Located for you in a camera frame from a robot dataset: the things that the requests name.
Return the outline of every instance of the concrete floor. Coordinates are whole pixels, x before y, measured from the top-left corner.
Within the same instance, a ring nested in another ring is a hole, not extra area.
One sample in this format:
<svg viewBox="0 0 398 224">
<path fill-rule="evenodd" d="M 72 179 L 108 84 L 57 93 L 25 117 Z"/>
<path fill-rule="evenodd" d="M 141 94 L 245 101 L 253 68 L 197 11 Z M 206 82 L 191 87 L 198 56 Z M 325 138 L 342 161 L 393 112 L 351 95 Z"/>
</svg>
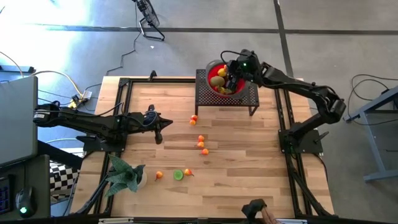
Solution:
<svg viewBox="0 0 398 224">
<path fill-rule="evenodd" d="M 37 70 L 69 74 L 80 90 L 101 83 L 106 71 L 117 67 L 120 55 L 132 49 L 137 32 L 47 31 L 23 23 L 79 26 L 134 27 L 134 4 L 128 0 L 14 1 L 0 14 L 0 49 L 20 65 Z M 286 29 L 397 30 L 398 2 L 395 0 L 279 0 Z M 167 32 L 165 42 L 139 37 L 137 52 L 124 58 L 123 69 L 110 75 L 194 75 L 222 50 L 255 50 L 261 60 L 285 71 L 279 34 L 206 32 L 206 28 L 277 29 L 273 0 L 153 0 L 161 27 L 197 28 L 195 32 Z M 287 35 L 295 77 L 332 86 L 346 98 L 351 77 L 368 73 L 398 78 L 396 35 Z M 0 57 L 0 63 L 10 63 Z M 398 82 L 384 82 L 394 87 Z M 75 91 L 56 74 L 40 75 L 39 88 L 71 96 Z M 98 95 L 99 88 L 93 88 Z M 377 83 L 364 83 L 358 92 L 377 97 Z M 41 98 L 60 100 L 39 93 Z M 350 111 L 365 101 L 353 98 Z M 95 102 L 88 105 L 95 107 Z M 363 175 L 376 171 L 376 163 L 362 126 L 340 121 L 324 125 L 330 131 L 322 140 L 328 168 L 329 187 L 335 213 L 345 218 L 398 221 L 398 178 L 365 184 Z M 74 138 L 79 133 L 56 127 L 39 129 L 39 139 Z M 78 147 L 79 142 L 57 142 L 57 147 Z M 398 153 L 389 153 L 386 163 L 394 168 Z"/>
</svg>

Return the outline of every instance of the green leaves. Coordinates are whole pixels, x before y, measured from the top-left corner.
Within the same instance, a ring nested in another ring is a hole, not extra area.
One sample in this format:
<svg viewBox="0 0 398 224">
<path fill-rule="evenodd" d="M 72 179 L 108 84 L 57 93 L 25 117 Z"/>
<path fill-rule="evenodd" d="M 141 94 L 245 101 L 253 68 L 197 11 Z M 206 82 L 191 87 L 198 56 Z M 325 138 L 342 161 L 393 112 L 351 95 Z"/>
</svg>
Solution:
<svg viewBox="0 0 398 224">
<path fill-rule="evenodd" d="M 122 184 L 122 183 L 113 184 L 106 192 L 105 197 L 112 196 L 125 188 L 127 188 L 127 184 Z"/>
<path fill-rule="evenodd" d="M 109 197 L 118 193 L 120 190 L 129 188 L 132 192 L 137 192 L 138 183 L 142 179 L 145 165 L 139 165 L 132 168 L 127 162 L 122 159 L 109 155 L 112 162 L 112 172 L 108 173 L 107 181 L 114 183 L 106 192 L 105 197 Z"/>
</svg>

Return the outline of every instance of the black mesh platform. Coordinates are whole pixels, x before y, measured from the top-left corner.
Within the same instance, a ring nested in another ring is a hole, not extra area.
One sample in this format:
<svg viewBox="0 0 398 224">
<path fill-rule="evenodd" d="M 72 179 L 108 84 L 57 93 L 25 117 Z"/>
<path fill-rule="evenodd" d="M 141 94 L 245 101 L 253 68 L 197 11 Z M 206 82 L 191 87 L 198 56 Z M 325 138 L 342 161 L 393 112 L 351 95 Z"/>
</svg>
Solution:
<svg viewBox="0 0 398 224">
<path fill-rule="evenodd" d="M 195 82 L 195 113 L 199 106 L 247 106 L 252 116 L 260 105 L 257 85 L 251 83 L 241 99 L 222 98 L 212 92 L 207 85 L 206 70 L 198 69 Z"/>
</svg>

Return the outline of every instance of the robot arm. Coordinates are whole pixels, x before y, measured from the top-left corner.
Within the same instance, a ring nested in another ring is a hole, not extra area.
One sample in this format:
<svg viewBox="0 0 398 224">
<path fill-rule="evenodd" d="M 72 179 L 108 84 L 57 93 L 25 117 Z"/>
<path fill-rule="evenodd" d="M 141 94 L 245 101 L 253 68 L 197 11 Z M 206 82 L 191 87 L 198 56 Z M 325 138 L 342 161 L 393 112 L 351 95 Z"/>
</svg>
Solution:
<svg viewBox="0 0 398 224">
<path fill-rule="evenodd" d="M 59 102 L 39 105 L 35 109 L 33 122 L 39 127 L 64 126 L 87 134 L 94 134 L 101 142 L 117 143 L 124 135 L 155 132 L 157 144 L 162 142 L 161 130 L 173 121 L 160 117 L 154 106 L 144 114 L 133 112 L 116 116 L 97 116 L 67 107 Z"/>
<path fill-rule="evenodd" d="M 344 99 L 341 99 L 332 88 L 290 78 L 269 64 L 260 63 L 253 51 L 243 49 L 236 60 L 230 60 L 227 63 L 227 67 L 228 81 L 226 87 L 230 90 L 235 90 L 238 81 L 242 78 L 257 84 L 259 87 L 291 91 L 310 98 L 317 104 L 318 114 L 303 123 L 295 123 L 291 127 L 289 130 L 289 137 L 293 138 L 291 140 L 300 141 L 306 133 L 322 124 L 337 123 L 346 108 Z"/>
</svg>

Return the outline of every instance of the wooden table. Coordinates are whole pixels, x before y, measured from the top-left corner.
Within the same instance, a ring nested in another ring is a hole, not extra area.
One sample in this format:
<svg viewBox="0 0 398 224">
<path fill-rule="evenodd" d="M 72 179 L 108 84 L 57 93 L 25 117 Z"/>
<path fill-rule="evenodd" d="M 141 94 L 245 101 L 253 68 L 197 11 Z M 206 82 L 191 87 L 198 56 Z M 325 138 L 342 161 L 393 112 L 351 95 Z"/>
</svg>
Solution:
<svg viewBox="0 0 398 224">
<path fill-rule="evenodd" d="M 114 106 L 119 78 L 104 77 L 96 114 Z M 122 159 L 131 165 L 146 164 L 148 181 L 137 193 L 128 189 L 117 193 L 112 216 L 243 218 L 241 207 L 252 199 L 263 198 L 276 217 L 293 217 L 286 163 L 277 137 L 279 120 L 274 91 L 259 89 L 260 107 L 252 117 L 247 108 L 202 107 L 197 125 L 190 126 L 189 119 L 195 113 L 194 85 L 134 84 L 130 111 L 144 112 L 154 104 L 161 117 L 174 123 L 162 131 L 164 140 L 159 145 L 154 133 L 128 137 Z M 293 93 L 290 96 L 295 120 L 310 117 L 308 100 Z M 210 150 L 208 156 L 200 156 L 200 150 L 194 147 L 200 134 Z M 81 208 L 97 187 L 103 157 L 103 152 L 95 152 L 83 161 L 72 212 Z M 308 187 L 324 208 L 333 213 L 321 162 L 311 154 L 302 157 Z M 195 176 L 184 177 L 182 181 L 173 179 L 175 169 L 186 168 Z M 155 182 L 158 170 L 164 177 Z M 302 194 L 298 193 L 304 211 Z"/>
</svg>

